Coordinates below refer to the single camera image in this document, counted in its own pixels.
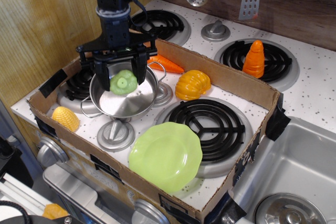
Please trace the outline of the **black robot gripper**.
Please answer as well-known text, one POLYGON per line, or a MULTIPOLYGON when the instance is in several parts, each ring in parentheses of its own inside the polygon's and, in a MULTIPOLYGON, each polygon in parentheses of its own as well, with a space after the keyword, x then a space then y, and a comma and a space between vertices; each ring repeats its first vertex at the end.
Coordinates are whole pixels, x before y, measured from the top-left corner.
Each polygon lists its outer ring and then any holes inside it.
POLYGON ((93 62, 96 77, 106 91, 110 90, 108 62, 131 59, 133 74, 141 85, 149 57, 157 54, 155 36, 129 31, 131 2, 144 9, 138 0, 97 0, 101 35, 76 48, 82 63, 93 62))

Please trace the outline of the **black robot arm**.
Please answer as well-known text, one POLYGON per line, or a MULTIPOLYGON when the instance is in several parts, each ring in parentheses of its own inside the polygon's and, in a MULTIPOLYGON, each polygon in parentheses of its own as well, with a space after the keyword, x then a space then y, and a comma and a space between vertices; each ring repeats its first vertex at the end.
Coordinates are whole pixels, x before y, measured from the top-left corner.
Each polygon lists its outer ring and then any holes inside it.
POLYGON ((138 0, 97 0, 96 14, 100 19, 101 35, 76 49, 82 67, 91 68, 106 91, 110 89, 109 64, 130 61, 138 84, 142 84, 147 61, 157 54, 156 35, 129 30, 131 2, 144 9, 138 0))

